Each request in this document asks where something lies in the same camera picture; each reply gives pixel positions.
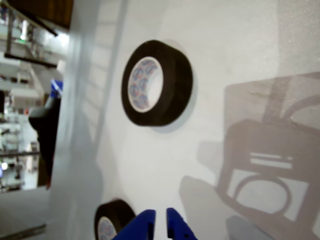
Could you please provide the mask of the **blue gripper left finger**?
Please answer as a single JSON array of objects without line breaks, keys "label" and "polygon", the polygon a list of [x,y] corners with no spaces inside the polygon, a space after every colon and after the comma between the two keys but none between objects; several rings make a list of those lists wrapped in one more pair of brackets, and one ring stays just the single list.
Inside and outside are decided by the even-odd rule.
[{"label": "blue gripper left finger", "polygon": [[153,240],[156,211],[147,209],[131,220],[116,236],[116,240]]}]

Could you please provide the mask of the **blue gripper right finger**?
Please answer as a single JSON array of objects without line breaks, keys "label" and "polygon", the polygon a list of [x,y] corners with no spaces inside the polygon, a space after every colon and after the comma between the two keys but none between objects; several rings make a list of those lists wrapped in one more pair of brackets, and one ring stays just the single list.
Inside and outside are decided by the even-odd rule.
[{"label": "blue gripper right finger", "polygon": [[174,208],[166,210],[167,237],[172,240],[197,240],[195,234]]}]

